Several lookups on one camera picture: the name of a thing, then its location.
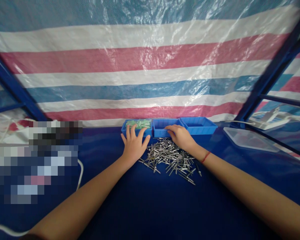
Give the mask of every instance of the pixelated area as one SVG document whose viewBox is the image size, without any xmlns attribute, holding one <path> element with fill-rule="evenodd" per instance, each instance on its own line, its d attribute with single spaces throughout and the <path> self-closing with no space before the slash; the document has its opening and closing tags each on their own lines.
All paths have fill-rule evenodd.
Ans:
<svg viewBox="0 0 300 240">
<path fill-rule="evenodd" d="M 27 147 L 0 147 L 4 204 L 36 204 L 45 186 L 72 184 L 67 179 L 78 175 L 81 122 L 31 122 L 29 133 Z"/>
</svg>

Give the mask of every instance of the wrist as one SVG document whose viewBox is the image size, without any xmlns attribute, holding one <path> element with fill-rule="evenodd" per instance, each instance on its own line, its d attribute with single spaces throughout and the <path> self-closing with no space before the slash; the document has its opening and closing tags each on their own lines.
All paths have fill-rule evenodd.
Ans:
<svg viewBox="0 0 300 240">
<path fill-rule="evenodd" d="M 198 144 L 193 145 L 187 152 L 199 161 L 202 160 L 208 153 L 205 148 L 201 147 Z"/>
<path fill-rule="evenodd" d="M 132 165 L 134 164 L 134 163 L 131 163 L 131 161 L 129 161 L 129 159 L 127 159 L 123 155 L 121 157 L 119 157 L 116 162 L 119 164 L 120 168 L 124 169 L 125 171 L 127 171 L 129 168 L 131 168 Z"/>
</svg>

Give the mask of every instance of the blue plastic tray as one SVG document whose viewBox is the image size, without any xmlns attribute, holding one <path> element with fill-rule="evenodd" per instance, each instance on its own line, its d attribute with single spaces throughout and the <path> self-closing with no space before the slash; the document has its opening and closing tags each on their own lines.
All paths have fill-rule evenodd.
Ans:
<svg viewBox="0 0 300 240">
<path fill-rule="evenodd" d="M 180 118 L 191 135 L 213 134 L 217 125 L 205 117 Z"/>
<path fill-rule="evenodd" d="M 127 137 L 126 133 L 127 133 L 127 128 L 126 128 L 126 123 L 127 121 L 129 120 L 140 120 L 140 119 L 127 119 L 124 121 L 123 125 L 122 125 L 122 128 L 121 128 L 121 132 L 123 133 L 123 135 L 125 137 Z M 153 125 L 153 121 L 151 121 L 151 125 L 150 125 L 150 128 L 148 128 L 144 134 L 143 134 L 143 137 L 146 137 L 148 135 L 150 135 L 152 137 L 152 125 Z M 135 130 L 135 133 L 136 133 L 136 136 L 138 136 L 139 132 L 140 132 L 141 129 L 136 129 Z"/>
<path fill-rule="evenodd" d="M 154 137 L 170 137 L 170 134 L 168 133 L 168 130 L 165 130 L 164 128 L 169 125 L 181 125 L 184 127 L 183 123 L 180 121 L 180 119 L 154 119 L 152 120 L 153 125 L 153 132 Z"/>
</svg>

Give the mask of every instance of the blue metal pole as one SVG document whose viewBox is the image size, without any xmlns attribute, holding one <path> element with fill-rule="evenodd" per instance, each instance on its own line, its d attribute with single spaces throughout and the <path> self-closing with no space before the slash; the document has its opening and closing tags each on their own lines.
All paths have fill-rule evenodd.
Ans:
<svg viewBox="0 0 300 240">
<path fill-rule="evenodd" d="M 0 113 L 5 112 L 5 111 L 9 111 L 9 110 L 12 110 L 12 109 L 24 107 L 24 106 L 25 106 L 24 103 L 17 103 L 17 104 L 11 105 L 11 106 L 2 107 L 2 108 L 0 108 Z"/>
<path fill-rule="evenodd" d="M 262 101 L 261 94 L 266 95 L 272 86 L 276 83 L 284 70 L 288 67 L 296 52 L 293 55 L 289 55 L 291 50 L 295 50 L 295 46 L 298 43 L 300 36 L 300 20 L 288 36 L 281 49 L 278 51 L 274 59 L 271 61 L 263 75 L 254 85 L 253 90 L 242 109 L 235 118 L 236 121 L 247 121 L 254 110 Z"/>
<path fill-rule="evenodd" d="M 300 107 L 300 101 L 261 94 L 260 98 Z"/>
<path fill-rule="evenodd" d="M 259 133 L 260 135 L 262 135 L 262 136 L 264 136 L 264 137 L 270 139 L 271 141 L 273 141 L 273 142 L 275 142 L 275 143 L 278 143 L 279 145 L 281 145 L 281 146 L 283 146 L 283 147 L 289 149 L 290 151 L 292 151 L 292 152 L 294 152 L 294 153 L 300 155 L 300 151 L 299 151 L 299 150 L 297 150 L 297 149 L 295 149 L 295 148 L 289 146 L 288 144 L 285 144 L 285 143 L 279 141 L 279 140 L 276 139 L 276 138 L 273 138 L 273 137 L 269 136 L 268 134 L 264 133 L 264 132 L 263 132 L 262 130 L 260 130 L 259 128 L 256 128 L 256 127 L 253 127 L 253 126 L 250 126 L 250 125 L 247 125 L 247 127 L 250 128 L 251 130 L 253 130 L 253 131 Z"/>
<path fill-rule="evenodd" d="M 0 60 L 0 85 L 19 103 L 23 110 L 36 121 L 47 121 L 47 117 L 38 108 L 30 94 L 21 86 L 13 74 Z"/>
</svg>

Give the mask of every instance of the plastic lid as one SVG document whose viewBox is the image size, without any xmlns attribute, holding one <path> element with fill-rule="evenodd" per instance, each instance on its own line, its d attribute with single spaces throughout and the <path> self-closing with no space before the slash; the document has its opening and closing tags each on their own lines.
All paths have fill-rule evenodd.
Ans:
<svg viewBox="0 0 300 240">
<path fill-rule="evenodd" d="M 229 138 L 240 147 L 269 152 L 279 151 L 278 148 L 271 145 L 267 139 L 262 138 L 258 133 L 249 130 L 229 127 L 224 127 L 223 130 L 226 132 Z"/>
</svg>

